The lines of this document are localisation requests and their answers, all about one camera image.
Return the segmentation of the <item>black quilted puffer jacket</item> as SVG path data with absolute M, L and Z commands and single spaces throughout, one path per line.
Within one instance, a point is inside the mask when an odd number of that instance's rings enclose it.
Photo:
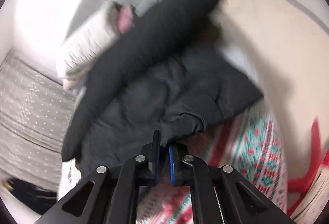
M 136 156 L 161 134 L 161 145 L 203 133 L 262 98 L 249 78 L 215 47 L 198 43 L 149 68 L 106 107 L 82 141 L 79 170 L 87 176 Z

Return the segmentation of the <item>patterned red green bedspread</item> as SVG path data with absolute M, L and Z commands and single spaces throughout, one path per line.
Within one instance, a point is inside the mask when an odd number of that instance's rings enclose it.
M 287 210 L 287 170 L 282 139 L 273 117 L 259 108 L 206 133 L 183 140 L 207 164 L 234 167 L 283 212 Z M 138 205 L 137 223 L 192 223 L 190 190 L 173 187 L 168 169 Z

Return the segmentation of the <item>red plastic stool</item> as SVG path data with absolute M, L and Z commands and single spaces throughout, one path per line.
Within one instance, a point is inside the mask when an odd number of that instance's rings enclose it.
M 307 192 L 311 188 L 313 181 L 321 164 L 323 164 L 321 152 L 321 136 L 319 121 L 317 118 L 313 121 L 311 127 L 311 155 L 309 169 L 307 173 L 300 178 L 290 179 L 288 181 L 288 193 L 299 193 L 299 199 L 287 210 L 287 215 L 291 216 L 296 208 L 301 204 Z

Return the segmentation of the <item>grey star-dotted curtain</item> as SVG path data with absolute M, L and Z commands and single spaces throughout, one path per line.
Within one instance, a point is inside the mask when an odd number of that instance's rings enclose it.
M 57 190 L 75 96 L 10 51 L 1 64 L 1 178 Z

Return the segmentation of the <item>cream folded quilt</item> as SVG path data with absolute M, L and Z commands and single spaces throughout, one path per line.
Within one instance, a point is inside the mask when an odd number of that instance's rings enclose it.
M 118 38 L 118 17 L 117 4 L 106 3 L 64 41 L 56 67 L 64 90 L 72 89 Z

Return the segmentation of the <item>black folded garment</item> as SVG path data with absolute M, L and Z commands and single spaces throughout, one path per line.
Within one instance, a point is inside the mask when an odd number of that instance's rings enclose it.
M 186 47 L 219 0 L 162 0 L 97 60 L 63 140 L 61 159 L 80 155 L 82 141 L 116 95 L 139 74 Z

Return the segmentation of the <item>pink pillow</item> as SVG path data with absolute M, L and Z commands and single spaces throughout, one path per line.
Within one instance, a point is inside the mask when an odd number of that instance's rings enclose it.
M 117 30 L 120 34 L 129 31 L 133 26 L 133 9 L 130 5 L 123 5 L 118 11 Z

